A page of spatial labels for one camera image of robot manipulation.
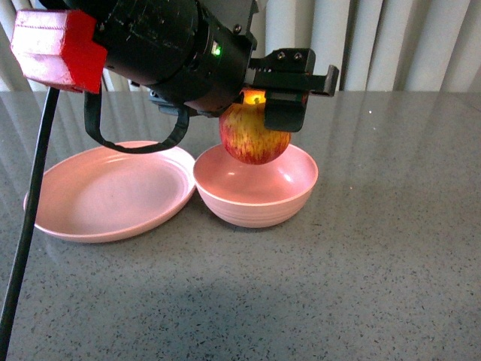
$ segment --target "bowl rim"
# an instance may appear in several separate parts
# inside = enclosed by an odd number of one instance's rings
[[[265,206],[270,206],[270,205],[280,205],[280,204],[284,204],[284,203],[287,203],[287,202],[290,202],[294,199],[299,199],[301,198],[302,196],[304,196],[305,194],[309,193],[312,191],[312,189],[314,188],[314,186],[316,185],[318,179],[319,179],[319,167],[317,166],[317,163],[316,161],[314,160],[314,158],[308,153],[306,152],[305,150],[303,150],[302,148],[294,145],[294,144],[289,144],[288,147],[293,147],[295,148],[296,150],[299,150],[301,151],[305,156],[307,156],[307,159],[313,164],[314,166],[314,170],[315,170],[315,177],[313,178],[313,181],[309,184],[308,187],[306,187],[305,190],[303,190],[302,192],[300,192],[299,194],[295,195],[295,196],[292,196],[292,197],[288,197],[288,198],[284,198],[284,199],[281,199],[279,201],[274,201],[274,202],[264,202],[264,203],[247,203],[247,202],[237,202],[237,201],[230,201],[228,199],[225,199],[225,198],[222,198],[222,197],[219,197],[219,196],[216,196],[215,194],[213,194],[212,192],[209,192],[208,190],[206,190],[202,185],[200,185],[200,183],[198,182],[198,179],[195,175],[195,170],[196,170],[196,166],[198,164],[198,161],[199,159],[204,155],[206,154],[207,152],[210,152],[212,151],[214,148],[217,148],[217,147],[224,147],[221,144],[217,144],[217,145],[214,145],[210,148],[208,148],[207,150],[205,150],[204,152],[201,153],[200,156],[197,157],[197,159],[195,160],[195,163],[194,163],[194,169],[192,171],[193,175],[194,175],[194,181],[195,181],[195,185],[197,186],[198,190],[202,190],[202,192],[208,194],[210,197],[218,200],[218,201],[221,201],[221,202],[227,202],[229,203],[230,205],[240,205],[240,206],[247,206],[247,207],[265,207]]]

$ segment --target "black strap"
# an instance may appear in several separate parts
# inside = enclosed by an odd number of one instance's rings
[[[99,144],[104,145],[110,149],[118,150],[123,153],[130,154],[145,154],[154,153],[160,150],[167,150],[175,147],[182,141],[184,135],[189,128],[189,109],[186,106],[182,106],[178,110],[177,123],[175,124],[172,133],[162,143],[155,143],[137,148],[126,148],[121,145],[107,141],[100,131],[100,113],[102,104],[102,94],[85,92],[85,103],[83,107],[85,130]]]

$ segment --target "pink plate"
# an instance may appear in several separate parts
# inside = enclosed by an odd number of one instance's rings
[[[169,220],[189,201],[195,190],[194,163],[179,147],[151,154],[98,147],[77,154],[45,172],[35,226],[77,242],[139,235]]]
[[[263,165],[239,162],[217,145],[203,152],[194,166],[206,206],[223,220],[250,228],[274,226],[300,211],[318,174],[314,159],[291,144]]]

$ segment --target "robotic arm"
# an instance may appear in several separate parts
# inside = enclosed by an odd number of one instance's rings
[[[230,104],[242,101],[245,88],[266,91],[265,127],[287,132],[301,129],[309,94],[334,95],[339,71],[331,65],[326,76],[313,75],[316,56],[311,49],[279,49],[262,59],[251,58],[257,46],[250,32],[253,14],[259,11],[256,0],[40,3],[50,10],[23,11],[17,17],[12,50],[24,74],[60,89],[86,91],[87,132],[117,150],[128,151],[100,133],[103,67],[147,86],[150,100],[161,111],[178,114],[168,141],[145,152],[173,147],[185,134],[189,117],[218,117]],[[51,23],[61,29],[49,29]],[[67,82],[63,73],[56,74],[58,65],[53,65],[50,54],[41,54],[44,47],[30,45],[44,42],[40,37],[49,31],[71,39],[57,49],[63,68],[71,73]],[[79,65],[82,56],[87,67]],[[34,58],[43,71],[32,71]],[[88,80],[94,85],[85,86]]]

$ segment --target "red 3d-printed part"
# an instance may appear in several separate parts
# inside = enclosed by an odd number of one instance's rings
[[[57,89],[98,93],[107,51],[92,40],[95,24],[79,10],[19,11],[11,49],[23,75]]]

